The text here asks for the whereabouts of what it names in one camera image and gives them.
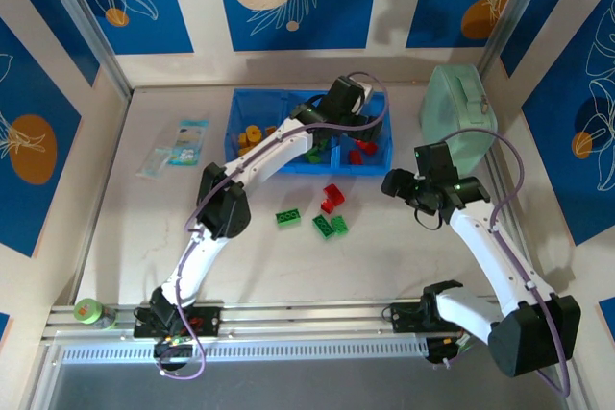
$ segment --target green lego brick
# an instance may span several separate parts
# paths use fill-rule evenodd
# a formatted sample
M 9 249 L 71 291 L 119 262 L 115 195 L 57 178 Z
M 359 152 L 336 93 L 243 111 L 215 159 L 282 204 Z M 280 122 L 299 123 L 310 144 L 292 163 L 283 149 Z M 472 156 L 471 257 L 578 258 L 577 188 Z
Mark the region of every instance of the green lego brick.
M 294 208 L 292 210 L 276 213 L 276 220 L 278 221 L 278 226 L 283 227 L 299 223 L 301 221 L 301 215 L 299 214 L 299 210 Z
M 320 157 L 318 156 L 318 147 L 315 146 L 307 151 L 304 156 L 309 163 L 320 163 Z
M 318 215 L 311 221 L 314 223 L 316 229 L 318 229 L 318 232 L 320 232 L 320 235 L 322 235 L 325 240 L 335 234 L 335 231 L 323 215 Z
M 348 233 L 348 226 L 346 226 L 346 222 L 341 215 L 331 219 L 331 226 L 333 227 L 335 233 L 338 235 L 344 235 Z

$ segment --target white floor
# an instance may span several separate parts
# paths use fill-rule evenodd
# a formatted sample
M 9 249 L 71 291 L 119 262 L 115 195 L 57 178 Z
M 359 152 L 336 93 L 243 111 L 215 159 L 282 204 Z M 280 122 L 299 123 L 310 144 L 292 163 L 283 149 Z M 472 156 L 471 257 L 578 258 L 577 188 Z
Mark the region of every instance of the white floor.
M 413 148 L 422 144 L 417 114 L 425 88 L 397 85 L 389 90 L 393 166 L 415 171 Z M 135 93 L 79 298 L 142 303 L 169 276 L 187 242 L 183 225 L 195 206 L 202 167 L 211 161 L 224 163 L 222 143 L 233 91 L 199 87 Z M 201 165 L 168 167 L 159 181 L 138 178 L 135 172 L 157 134 L 174 117 L 209 119 Z M 481 168 L 478 176 L 490 190 Z M 322 188 L 331 182 L 347 197 L 337 211 L 350 232 L 325 242 L 311 219 L 320 212 Z M 384 196 L 380 186 L 381 178 L 275 175 L 250 198 L 252 223 L 218 256 L 200 300 L 414 297 L 424 286 L 450 278 L 479 295 L 492 293 L 480 267 L 451 229 L 423 229 L 414 222 L 412 209 Z M 279 230 L 275 213 L 295 207 L 302 212 L 302 225 Z

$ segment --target mint green box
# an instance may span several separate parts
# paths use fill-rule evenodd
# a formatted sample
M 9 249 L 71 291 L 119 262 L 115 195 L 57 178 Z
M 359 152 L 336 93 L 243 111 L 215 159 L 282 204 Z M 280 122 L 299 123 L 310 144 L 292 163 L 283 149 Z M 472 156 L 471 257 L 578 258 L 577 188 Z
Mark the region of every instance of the mint green box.
M 435 67 L 419 119 L 426 144 L 436 143 L 459 129 L 474 127 L 494 132 L 498 129 L 479 72 L 472 64 Z M 461 177 L 472 173 L 494 139 L 486 133 L 463 133 L 447 141 Z

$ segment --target vent grille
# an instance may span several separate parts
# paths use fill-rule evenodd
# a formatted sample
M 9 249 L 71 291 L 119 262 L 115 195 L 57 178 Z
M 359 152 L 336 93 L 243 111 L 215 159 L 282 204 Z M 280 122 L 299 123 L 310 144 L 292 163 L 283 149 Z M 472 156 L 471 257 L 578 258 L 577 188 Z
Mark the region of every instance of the vent grille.
M 242 342 L 207 344 L 204 347 L 208 361 L 215 362 L 423 357 L 428 355 L 426 341 L 413 338 L 362 341 Z M 62 363 L 144 363 L 153 361 L 152 353 L 152 343 L 69 346 L 64 349 Z M 192 356 L 200 356 L 198 348 L 192 349 Z

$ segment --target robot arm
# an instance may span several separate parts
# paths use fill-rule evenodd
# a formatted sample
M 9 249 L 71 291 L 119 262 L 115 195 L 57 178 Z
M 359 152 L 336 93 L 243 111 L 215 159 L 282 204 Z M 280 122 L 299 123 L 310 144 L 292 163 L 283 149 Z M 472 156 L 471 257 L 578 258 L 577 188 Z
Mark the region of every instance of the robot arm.
M 225 185 L 196 215 L 190 241 L 180 259 L 184 262 L 181 277 L 178 274 L 182 263 L 152 294 L 151 315 L 147 322 L 154 324 L 156 331 L 170 336 L 182 331 L 184 324 L 177 311 L 177 281 L 180 280 L 182 308 L 188 308 L 196 301 L 201 284 L 220 251 L 250 223 L 248 196 L 296 156 L 344 133 L 336 129 L 308 127 L 315 123 L 363 126 L 374 119 L 359 115 L 371 96 L 370 85 L 340 77 L 326 95 L 312 98 L 295 108 L 274 133 L 248 154 L 223 167 L 212 163 L 205 168 L 197 205 L 220 182 L 224 181 Z M 367 131 L 353 131 L 348 135 L 362 141 L 375 141 L 380 130 L 381 122 Z
M 419 175 L 405 170 L 388 173 L 382 192 L 401 197 L 418 211 L 451 225 L 476 258 L 498 299 L 498 305 L 473 295 L 454 280 L 424 290 L 424 323 L 453 323 L 487 344 L 502 372 L 516 376 L 557 363 L 554 339 L 535 294 L 546 301 L 566 359 L 573 354 L 580 309 L 573 297 L 558 297 L 523 258 L 512 239 L 496 222 L 497 232 L 531 275 L 525 282 L 490 228 L 494 207 L 476 178 L 460 179 L 448 145 L 436 143 L 416 148 Z

